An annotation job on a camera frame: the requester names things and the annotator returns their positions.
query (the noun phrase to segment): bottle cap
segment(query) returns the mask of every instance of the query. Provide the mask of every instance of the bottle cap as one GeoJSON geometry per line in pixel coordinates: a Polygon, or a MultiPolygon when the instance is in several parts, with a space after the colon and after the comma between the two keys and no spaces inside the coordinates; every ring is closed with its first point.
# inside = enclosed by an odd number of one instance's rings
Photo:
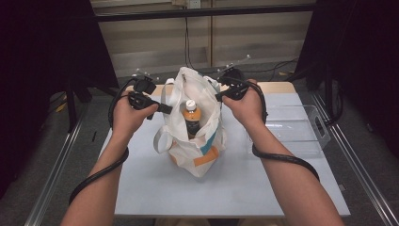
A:
{"type": "Polygon", "coordinates": [[[189,111],[193,111],[197,108],[196,102],[193,100],[188,100],[185,102],[185,108],[189,111]]]}

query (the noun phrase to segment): white wall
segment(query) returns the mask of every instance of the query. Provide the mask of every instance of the white wall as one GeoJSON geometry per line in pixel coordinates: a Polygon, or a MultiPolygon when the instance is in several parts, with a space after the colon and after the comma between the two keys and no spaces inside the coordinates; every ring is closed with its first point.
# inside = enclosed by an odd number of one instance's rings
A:
{"type": "MultiPolygon", "coordinates": [[[[96,13],[179,9],[165,0],[92,0],[96,13]],[[110,6],[118,3],[122,6],[110,6]]],[[[202,0],[203,8],[313,3],[315,0],[202,0]]],[[[188,18],[190,58],[196,68],[221,66],[250,54],[248,63],[298,57],[311,12],[188,18]]],[[[184,18],[100,23],[117,76],[136,68],[177,71],[184,61],[184,18]]]]}

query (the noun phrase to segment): hand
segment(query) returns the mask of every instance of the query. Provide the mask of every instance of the hand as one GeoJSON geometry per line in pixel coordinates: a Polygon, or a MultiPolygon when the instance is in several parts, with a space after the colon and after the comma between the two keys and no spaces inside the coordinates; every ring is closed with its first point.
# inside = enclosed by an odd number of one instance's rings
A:
{"type": "Polygon", "coordinates": [[[128,91],[124,91],[121,94],[122,98],[118,100],[115,106],[112,136],[130,139],[143,121],[155,113],[158,105],[154,104],[141,110],[135,110],[129,104],[128,93],[128,91]]]}
{"type": "MultiPolygon", "coordinates": [[[[253,79],[248,79],[248,82],[257,84],[257,81],[253,79]]],[[[239,101],[234,101],[226,96],[222,97],[222,101],[244,127],[247,128],[252,123],[263,124],[261,98],[253,88],[249,88],[246,95],[239,101]]]]}

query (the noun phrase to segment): tote bag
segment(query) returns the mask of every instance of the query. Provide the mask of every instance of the tote bag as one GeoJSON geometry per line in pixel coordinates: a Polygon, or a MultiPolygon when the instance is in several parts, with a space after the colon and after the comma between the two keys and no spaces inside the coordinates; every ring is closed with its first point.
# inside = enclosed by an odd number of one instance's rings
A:
{"type": "Polygon", "coordinates": [[[202,177],[226,149],[226,132],[222,126],[221,103],[215,98],[220,92],[218,83],[198,72],[182,67],[175,79],[167,84],[174,84],[166,103],[165,87],[161,102],[173,107],[170,115],[164,114],[165,125],[153,140],[154,149],[162,153],[168,151],[173,162],[188,170],[196,177],[202,177]],[[200,129],[192,139],[188,138],[183,111],[185,102],[194,100],[201,111],[200,129]],[[161,136],[167,136],[166,147],[159,148],[161,136]]]}

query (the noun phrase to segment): forearm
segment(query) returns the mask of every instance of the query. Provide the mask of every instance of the forearm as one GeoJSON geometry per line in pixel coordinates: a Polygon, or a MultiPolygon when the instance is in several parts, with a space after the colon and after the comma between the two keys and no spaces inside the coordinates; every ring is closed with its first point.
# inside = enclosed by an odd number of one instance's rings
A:
{"type": "MultiPolygon", "coordinates": [[[[263,123],[247,126],[247,131],[258,151],[293,155],[263,123]]],[[[291,225],[342,225],[331,198],[308,169],[276,160],[262,163],[291,225]]]]}
{"type": "MultiPolygon", "coordinates": [[[[112,137],[89,175],[118,161],[129,139],[112,137]]],[[[69,207],[62,225],[112,225],[121,166],[85,187],[69,207]]]]}

